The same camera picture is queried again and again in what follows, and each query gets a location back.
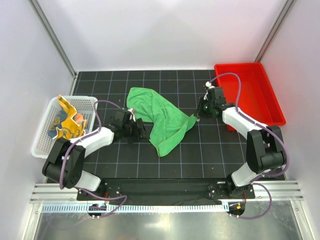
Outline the green microfiber towel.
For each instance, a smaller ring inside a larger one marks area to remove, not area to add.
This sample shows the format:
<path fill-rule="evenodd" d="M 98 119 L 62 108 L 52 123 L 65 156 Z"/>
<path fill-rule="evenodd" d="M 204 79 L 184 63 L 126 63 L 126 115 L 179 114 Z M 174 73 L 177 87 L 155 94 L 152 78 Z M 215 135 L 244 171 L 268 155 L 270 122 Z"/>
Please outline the green microfiber towel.
<path fill-rule="evenodd" d="M 185 114 L 169 100 L 149 88 L 132 87 L 126 105 L 127 108 L 135 110 L 136 119 L 153 124 L 149 141 L 160 158 L 168 155 L 179 145 L 197 121 L 194 115 Z"/>

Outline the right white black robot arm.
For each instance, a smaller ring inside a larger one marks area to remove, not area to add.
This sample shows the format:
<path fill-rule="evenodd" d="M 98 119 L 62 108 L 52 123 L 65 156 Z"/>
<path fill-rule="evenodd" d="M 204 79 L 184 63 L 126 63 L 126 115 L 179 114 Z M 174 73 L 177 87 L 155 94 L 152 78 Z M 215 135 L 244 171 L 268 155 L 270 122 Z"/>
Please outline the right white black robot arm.
<path fill-rule="evenodd" d="M 285 172 L 290 163 L 278 126 L 268 126 L 244 113 L 236 104 L 228 103 L 221 87 L 205 87 L 195 116 L 219 118 L 246 139 L 245 163 L 225 180 L 224 193 L 228 198 L 239 198 L 255 180 L 270 176 L 271 171 L 282 167 Z"/>

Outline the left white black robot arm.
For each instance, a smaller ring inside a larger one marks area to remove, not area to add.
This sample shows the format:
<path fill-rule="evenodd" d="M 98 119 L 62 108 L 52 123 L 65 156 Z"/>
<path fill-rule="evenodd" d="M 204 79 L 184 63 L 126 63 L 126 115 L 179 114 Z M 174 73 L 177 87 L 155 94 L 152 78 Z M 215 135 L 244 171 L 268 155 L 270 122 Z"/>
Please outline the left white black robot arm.
<path fill-rule="evenodd" d="M 43 165 L 42 174 L 58 183 L 61 189 L 85 189 L 94 200 L 101 200 L 106 188 L 101 185 L 100 177 L 83 170 L 85 158 L 122 138 L 134 142 L 149 138 L 143 120 L 136 118 L 132 108 L 118 109 L 106 126 L 99 126 L 85 136 L 70 140 L 58 138 Z"/>

